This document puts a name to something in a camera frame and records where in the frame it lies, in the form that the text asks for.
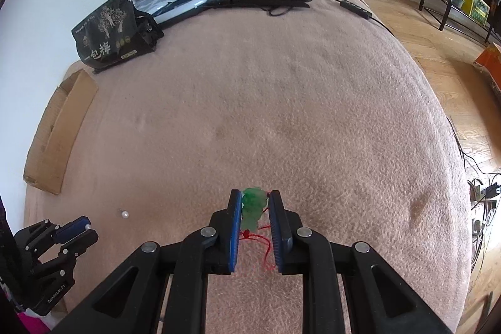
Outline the pink left sleeve forearm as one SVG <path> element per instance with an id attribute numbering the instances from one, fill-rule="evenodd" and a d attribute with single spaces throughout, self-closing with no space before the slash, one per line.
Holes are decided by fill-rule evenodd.
<path id="1" fill-rule="evenodd" d="M 19 312 L 17 316 L 30 334 L 48 334 L 51 332 L 42 317 L 32 312 L 30 309 Z"/>

